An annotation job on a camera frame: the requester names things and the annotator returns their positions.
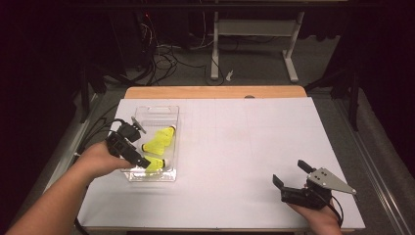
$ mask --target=clear plastic container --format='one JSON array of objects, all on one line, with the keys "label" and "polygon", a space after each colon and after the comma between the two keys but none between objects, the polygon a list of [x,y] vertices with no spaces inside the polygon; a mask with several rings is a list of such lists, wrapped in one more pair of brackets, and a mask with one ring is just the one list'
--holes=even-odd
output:
[{"label": "clear plastic container", "polygon": [[146,131],[133,145],[151,164],[122,169],[128,181],[174,181],[177,157],[175,153],[178,131],[178,106],[144,106],[136,110],[135,118]]}]

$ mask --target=tabletop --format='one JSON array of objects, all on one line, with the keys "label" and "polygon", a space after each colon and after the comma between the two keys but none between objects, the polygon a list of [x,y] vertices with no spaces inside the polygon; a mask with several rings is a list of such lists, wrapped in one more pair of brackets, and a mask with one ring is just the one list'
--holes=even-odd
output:
[{"label": "tabletop", "polygon": [[[304,160],[346,181],[301,87],[133,87],[125,98],[116,118],[143,106],[180,107],[177,178],[128,182],[116,170],[95,179],[78,217],[87,229],[304,231],[306,221],[281,202],[272,175],[300,188],[306,173],[297,161]],[[345,212],[343,231],[364,228],[353,197],[333,194]]]}]

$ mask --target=human arm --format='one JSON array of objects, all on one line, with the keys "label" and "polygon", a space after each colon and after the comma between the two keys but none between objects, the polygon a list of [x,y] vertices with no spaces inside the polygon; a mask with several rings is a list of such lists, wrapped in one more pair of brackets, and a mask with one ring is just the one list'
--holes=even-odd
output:
[{"label": "human arm", "polygon": [[70,234],[87,185],[118,168],[134,167],[108,152],[106,142],[89,147],[6,234]]},{"label": "human arm", "polygon": [[294,211],[301,214],[308,222],[311,230],[317,235],[342,234],[338,224],[338,218],[329,207],[321,210],[312,210],[298,205],[287,204]]}]

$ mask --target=human hand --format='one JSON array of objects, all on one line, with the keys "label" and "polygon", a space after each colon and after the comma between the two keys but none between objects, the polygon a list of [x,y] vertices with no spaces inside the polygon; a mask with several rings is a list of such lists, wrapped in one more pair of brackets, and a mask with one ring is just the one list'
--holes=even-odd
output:
[{"label": "human hand", "polygon": [[287,205],[307,220],[314,233],[318,235],[342,234],[338,224],[338,218],[329,207],[326,206],[321,210],[313,210],[293,204]]},{"label": "human hand", "polygon": [[109,174],[119,168],[132,168],[134,164],[127,160],[111,155],[107,148],[107,142],[99,142],[86,149],[72,168],[84,173],[91,181],[94,178]]}]

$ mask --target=white paper sheet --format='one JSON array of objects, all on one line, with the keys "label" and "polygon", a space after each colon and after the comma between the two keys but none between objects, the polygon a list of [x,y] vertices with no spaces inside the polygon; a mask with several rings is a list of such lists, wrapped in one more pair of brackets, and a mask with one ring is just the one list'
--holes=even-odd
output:
[{"label": "white paper sheet", "polygon": [[[304,160],[345,180],[310,98],[121,100],[116,118],[139,106],[179,106],[175,182],[128,182],[115,171],[92,182],[79,213],[86,227],[301,229],[272,183],[300,188]],[[343,228],[364,228],[351,195]]]}]

